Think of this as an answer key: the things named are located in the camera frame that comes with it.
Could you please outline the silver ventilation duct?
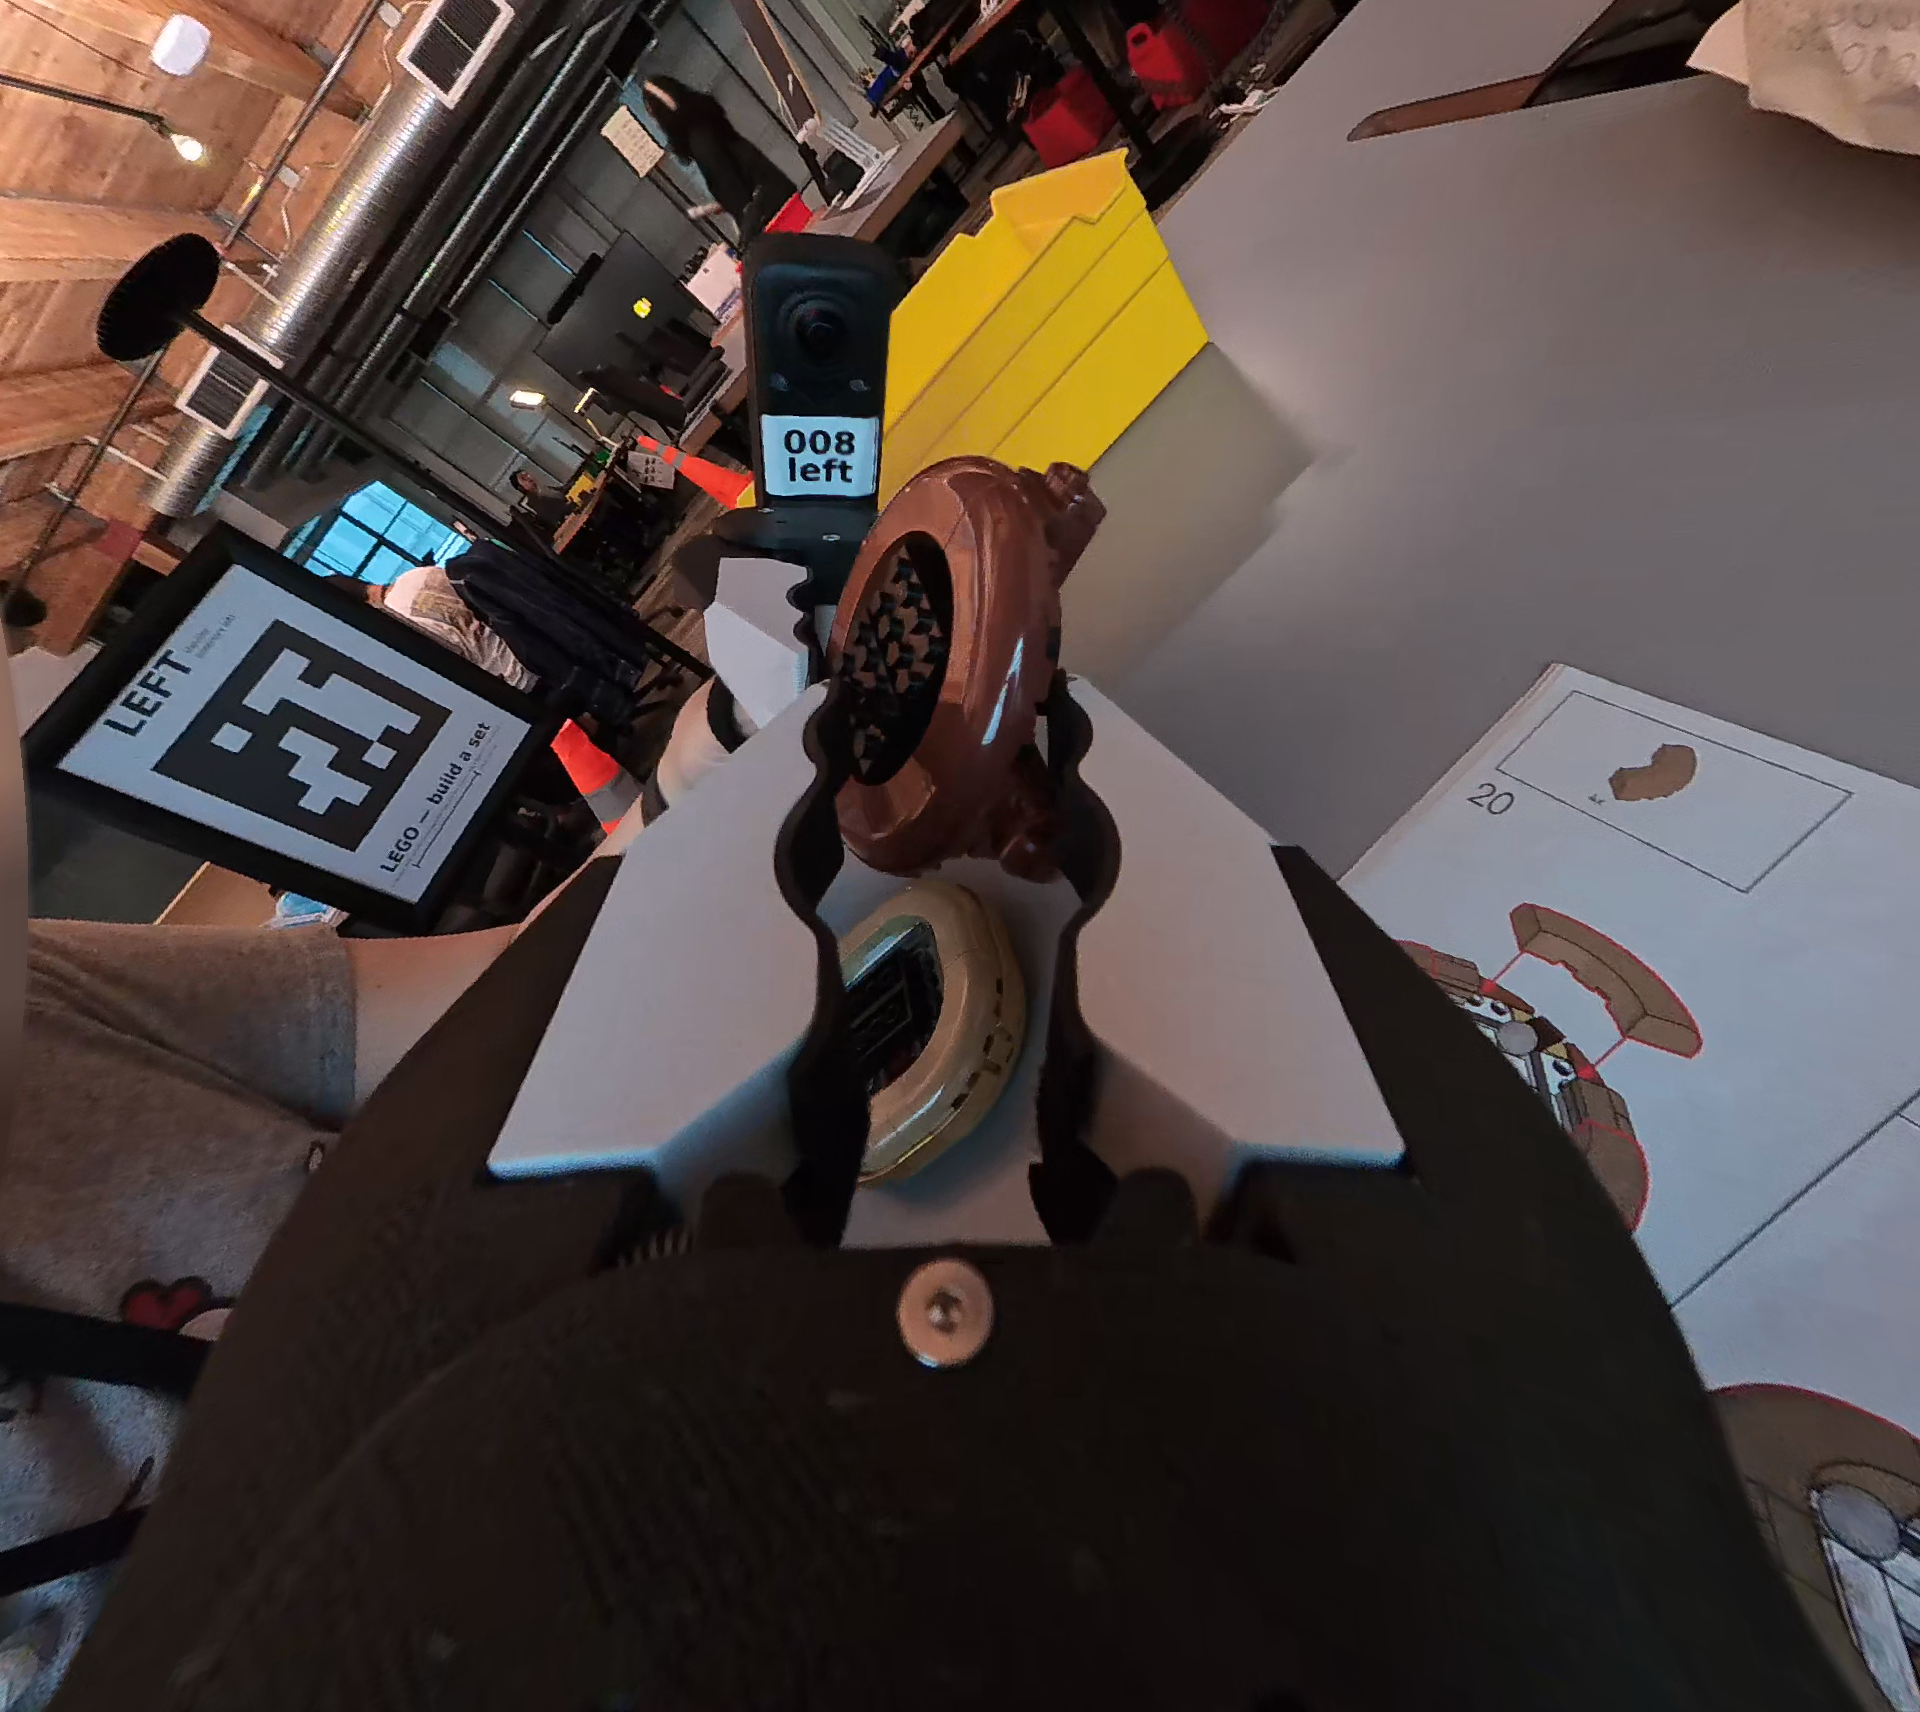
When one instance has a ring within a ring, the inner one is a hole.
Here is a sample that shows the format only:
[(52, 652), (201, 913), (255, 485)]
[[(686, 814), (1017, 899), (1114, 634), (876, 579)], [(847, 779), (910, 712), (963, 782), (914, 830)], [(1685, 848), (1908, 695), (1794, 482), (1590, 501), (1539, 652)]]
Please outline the silver ventilation duct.
[[(404, 44), (423, 10), (410, 20)], [(263, 297), (233, 328), (291, 375), (307, 377), (324, 331), (372, 269), (376, 251), (399, 238), (410, 199), (423, 196), (447, 161), (468, 115), (504, 79), (519, 42), (545, 0), (511, 0), (517, 18), (459, 106), (443, 106), (397, 68), (363, 136), (303, 235), (279, 259)]]

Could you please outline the person's grey sweatshirt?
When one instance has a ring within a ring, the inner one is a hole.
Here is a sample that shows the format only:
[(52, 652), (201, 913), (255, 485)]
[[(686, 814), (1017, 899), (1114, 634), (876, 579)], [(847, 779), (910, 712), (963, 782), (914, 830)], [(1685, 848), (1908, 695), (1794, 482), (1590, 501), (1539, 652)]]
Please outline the person's grey sweatshirt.
[[(5, 1197), (5, 1306), (217, 1340), (335, 1134), (190, 1134), (132, 1158), (20, 1176)], [(5, 1706), (43, 1708), (108, 1591), (108, 1523), (158, 1495), (186, 1391), (136, 1387), (5, 1357)]]

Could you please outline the tan brick bowl model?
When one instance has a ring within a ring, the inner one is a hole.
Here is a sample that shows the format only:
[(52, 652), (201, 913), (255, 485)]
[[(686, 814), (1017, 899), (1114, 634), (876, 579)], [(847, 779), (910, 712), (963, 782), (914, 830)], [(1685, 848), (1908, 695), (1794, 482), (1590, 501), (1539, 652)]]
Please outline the tan brick bowl model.
[(974, 892), (921, 880), (839, 941), (842, 1041), (869, 1101), (859, 1182), (924, 1171), (994, 1111), (1028, 1031), (1021, 960)]

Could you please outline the black framed marker sign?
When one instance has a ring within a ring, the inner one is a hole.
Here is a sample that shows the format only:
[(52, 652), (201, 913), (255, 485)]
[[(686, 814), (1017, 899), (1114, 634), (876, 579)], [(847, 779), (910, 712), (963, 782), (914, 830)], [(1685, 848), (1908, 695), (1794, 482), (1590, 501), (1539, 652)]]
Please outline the black framed marker sign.
[(134, 836), (423, 934), (559, 724), (222, 524), (22, 731), (20, 763)]

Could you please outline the orange traffic cone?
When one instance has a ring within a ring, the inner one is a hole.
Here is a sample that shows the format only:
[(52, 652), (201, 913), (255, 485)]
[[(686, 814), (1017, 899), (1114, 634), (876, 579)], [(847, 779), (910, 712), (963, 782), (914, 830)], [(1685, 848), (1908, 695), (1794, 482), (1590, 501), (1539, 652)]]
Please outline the orange traffic cone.
[(591, 740), (575, 717), (561, 724), (551, 749), (583, 795), (592, 819), (610, 834), (632, 808), (632, 775), (610, 752)]
[(685, 445), (662, 440), (649, 431), (632, 431), (632, 448), (657, 460), (674, 479), (686, 479), (699, 492), (718, 501), (726, 509), (750, 508), (756, 503), (755, 476), (716, 460), (702, 451), (688, 451)]

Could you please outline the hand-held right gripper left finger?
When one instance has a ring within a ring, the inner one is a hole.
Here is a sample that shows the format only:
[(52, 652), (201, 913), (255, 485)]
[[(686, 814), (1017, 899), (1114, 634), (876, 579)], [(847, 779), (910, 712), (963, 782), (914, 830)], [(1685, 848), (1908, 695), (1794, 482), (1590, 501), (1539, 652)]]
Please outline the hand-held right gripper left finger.
[(823, 910), (851, 775), (848, 704), (820, 681), (623, 848), (492, 1178), (640, 1171), (688, 1218), (756, 1176), (804, 1241), (842, 1241), (870, 1126)]

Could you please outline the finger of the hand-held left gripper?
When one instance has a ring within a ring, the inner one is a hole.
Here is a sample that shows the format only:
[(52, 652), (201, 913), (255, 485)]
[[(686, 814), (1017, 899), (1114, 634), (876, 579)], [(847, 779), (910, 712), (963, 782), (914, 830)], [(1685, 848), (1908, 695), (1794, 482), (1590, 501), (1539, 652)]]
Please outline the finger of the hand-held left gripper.
[(808, 592), (811, 572), (798, 561), (724, 556), (718, 564), (705, 610), (706, 658), (748, 734), (773, 724), (819, 680)]

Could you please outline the black round disc on pole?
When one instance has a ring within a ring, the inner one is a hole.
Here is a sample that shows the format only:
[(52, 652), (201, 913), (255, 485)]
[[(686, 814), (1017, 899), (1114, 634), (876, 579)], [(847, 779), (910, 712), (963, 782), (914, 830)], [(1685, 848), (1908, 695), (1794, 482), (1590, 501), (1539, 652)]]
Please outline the black round disc on pole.
[(404, 451), (397, 440), (379, 428), (348, 418), (310, 385), (291, 375), (253, 339), (211, 319), (203, 306), (213, 297), (224, 271), (228, 271), (228, 259), (206, 235), (183, 231), (153, 246), (122, 271), (101, 306), (96, 319), (101, 353), (119, 361), (149, 359), (163, 356), (183, 333), (190, 333), (218, 358), (227, 358), (245, 370), (259, 390), (279, 393), (332, 434), (381, 451), (423, 492), (462, 505), (462, 518), (470, 521), (484, 518), (478, 499), (468, 497), (454, 482), (428, 470), (419, 458)]

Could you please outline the open instruction booklet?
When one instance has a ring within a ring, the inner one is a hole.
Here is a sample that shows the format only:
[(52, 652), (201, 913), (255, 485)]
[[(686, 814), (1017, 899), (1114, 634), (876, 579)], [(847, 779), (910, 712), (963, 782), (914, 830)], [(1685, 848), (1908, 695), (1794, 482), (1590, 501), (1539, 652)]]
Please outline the open instruction booklet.
[(1346, 871), (1583, 1151), (1867, 1708), (1919, 1706), (1919, 804), (1552, 665)]

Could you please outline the yellow plastic bin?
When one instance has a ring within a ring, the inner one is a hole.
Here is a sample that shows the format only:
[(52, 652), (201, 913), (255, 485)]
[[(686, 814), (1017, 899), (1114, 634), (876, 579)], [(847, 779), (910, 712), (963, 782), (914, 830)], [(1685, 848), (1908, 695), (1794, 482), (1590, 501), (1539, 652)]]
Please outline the yellow plastic bin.
[(997, 188), (893, 311), (878, 499), (955, 455), (1088, 472), (1209, 344), (1122, 150)]

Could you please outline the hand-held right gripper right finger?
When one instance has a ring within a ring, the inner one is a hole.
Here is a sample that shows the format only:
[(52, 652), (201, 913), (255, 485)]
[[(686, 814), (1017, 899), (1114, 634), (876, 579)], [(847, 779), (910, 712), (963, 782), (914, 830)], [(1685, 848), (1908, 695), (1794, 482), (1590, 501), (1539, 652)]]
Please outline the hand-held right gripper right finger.
[(1140, 1171), (1209, 1226), (1249, 1171), (1400, 1167), (1275, 836), (1082, 676), (1055, 680), (1044, 724), (1073, 893), (1035, 1096), (1047, 1237), (1091, 1239)]

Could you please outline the white vent grille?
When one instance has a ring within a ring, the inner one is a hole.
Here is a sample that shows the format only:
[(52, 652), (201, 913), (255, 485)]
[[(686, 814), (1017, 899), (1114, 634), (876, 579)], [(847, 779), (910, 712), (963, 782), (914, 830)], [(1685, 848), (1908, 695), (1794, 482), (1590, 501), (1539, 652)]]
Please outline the white vent grille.
[(515, 18), (511, 0), (428, 0), (397, 48), (397, 69), (438, 106), (456, 107)]
[(245, 359), (211, 349), (183, 380), (175, 404), (201, 430), (237, 440), (274, 388)]

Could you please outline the brown brick bowl model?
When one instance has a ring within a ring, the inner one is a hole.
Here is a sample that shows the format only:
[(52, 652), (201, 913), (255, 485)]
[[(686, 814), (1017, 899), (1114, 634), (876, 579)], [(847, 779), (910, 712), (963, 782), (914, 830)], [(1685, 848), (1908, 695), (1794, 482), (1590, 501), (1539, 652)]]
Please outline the brown brick bowl model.
[(1087, 470), (943, 458), (885, 503), (835, 610), (829, 680), (851, 741), (842, 843), (922, 876), (959, 858), (1059, 876), (1059, 782), (1040, 725), (1062, 587), (1107, 508)]

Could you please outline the grey desk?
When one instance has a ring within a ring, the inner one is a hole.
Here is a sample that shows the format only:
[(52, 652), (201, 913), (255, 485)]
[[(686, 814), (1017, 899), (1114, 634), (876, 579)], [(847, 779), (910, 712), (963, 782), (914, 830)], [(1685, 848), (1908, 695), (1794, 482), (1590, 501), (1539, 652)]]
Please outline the grey desk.
[(1614, 1208), (1346, 892), (1554, 665), (1916, 787), (1916, 157), (1717, 78), (1352, 139), (1305, 69), (1169, 214), (1223, 375), (1092, 468), (1064, 665), (1275, 840), (1415, 1099)]

